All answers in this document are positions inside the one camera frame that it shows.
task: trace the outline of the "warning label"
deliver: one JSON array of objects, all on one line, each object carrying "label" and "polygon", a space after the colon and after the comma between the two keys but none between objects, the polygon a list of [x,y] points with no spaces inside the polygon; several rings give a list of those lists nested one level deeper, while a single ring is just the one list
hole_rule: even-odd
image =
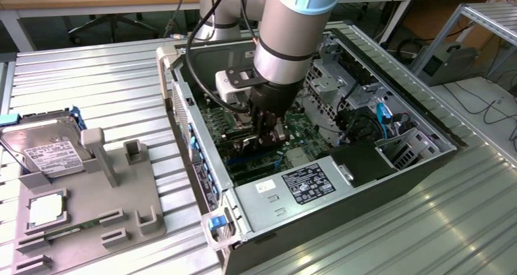
[{"label": "warning label", "polygon": [[282,175],[282,178],[298,204],[305,204],[336,191],[317,164],[297,169]]},{"label": "warning label", "polygon": [[71,141],[25,149],[24,152],[44,174],[83,165]]}]

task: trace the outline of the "robotic arm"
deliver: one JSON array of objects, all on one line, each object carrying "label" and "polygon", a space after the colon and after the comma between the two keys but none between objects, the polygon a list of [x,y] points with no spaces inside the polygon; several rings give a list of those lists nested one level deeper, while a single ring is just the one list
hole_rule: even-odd
[{"label": "robotic arm", "polygon": [[[313,53],[337,2],[246,1],[249,18],[261,19],[253,67],[228,68],[216,74],[216,87],[222,100],[214,100],[226,108],[236,109],[229,105],[236,101],[232,97],[240,91],[246,93],[248,107],[240,112],[245,111],[252,117],[256,147],[276,147],[288,141],[284,115],[302,87]],[[238,37],[240,8],[240,0],[217,0],[214,5],[212,0],[201,0],[200,13],[207,21],[201,21],[201,28],[193,33],[196,38],[216,40]]]}]

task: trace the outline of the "office chair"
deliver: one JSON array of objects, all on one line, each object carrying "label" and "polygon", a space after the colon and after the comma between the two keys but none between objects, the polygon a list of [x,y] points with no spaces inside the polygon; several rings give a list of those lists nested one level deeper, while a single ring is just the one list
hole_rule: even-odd
[{"label": "office chair", "polygon": [[143,20],[143,14],[141,13],[136,13],[137,21],[133,21],[132,19],[125,18],[124,15],[127,15],[127,14],[125,13],[124,14],[111,13],[111,14],[107,14],[107,15],[99,17],[99,18],[95,15],[89,15],[89,22],[87,22],[80,27],[68,30],[68,36],[69,36],[71,42],[73,42],[75,44],[80,44],[83,40],[77,36],[77,34],[80,32],[83,32],[84,30],[88,30],[89,28],[93,28],[95,26],[97,26],[97,25],[100,25],[100,24],[103,24],[105,22],[109,23],[109,30],[111,30],[111,33],[112,33],[112,43],[116,42],[117,22],[123,22],[123,23],[125,23],[128,25],[132,25],[133,27],[139,27],[139,28],[152,32],[153,39],[159,38],[159,31],[156,30],[156,28],[153,28],[152,26],[149,26],[149,25],[144,24],[143,22],[140,22]]}]

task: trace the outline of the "blue cable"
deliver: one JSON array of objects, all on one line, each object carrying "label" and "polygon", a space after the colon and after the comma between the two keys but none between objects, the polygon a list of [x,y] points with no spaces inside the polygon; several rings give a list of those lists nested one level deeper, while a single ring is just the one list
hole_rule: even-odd
[{"label": "blue cable", "polygon": [[390,113],[384,103],[381,102],[377,103],[376,111],[377,111],[377,120],[378,120],[378,123],[381,124],[381,128],[385,134],[385,139],[388,139],[388,130],[386,130],[386,125],[382,123],[382,118],[390,119]]}]

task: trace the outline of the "motherboard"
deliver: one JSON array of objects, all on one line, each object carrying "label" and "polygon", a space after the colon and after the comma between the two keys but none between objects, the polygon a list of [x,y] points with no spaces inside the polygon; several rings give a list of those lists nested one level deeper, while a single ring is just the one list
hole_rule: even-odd
[{"label": "motherboard", "polygon": [[232,113],[222,107],[200,106],[204,122],[211,132],[228,174],[236,185],[256,181],[289,170],[313,160],[330,145],[320,135],[300,105],[294,104],[285,115],[289,141],[281,148],[244,157],[232,157],[236,139],[253,136],[252,119],[246,114]]}]

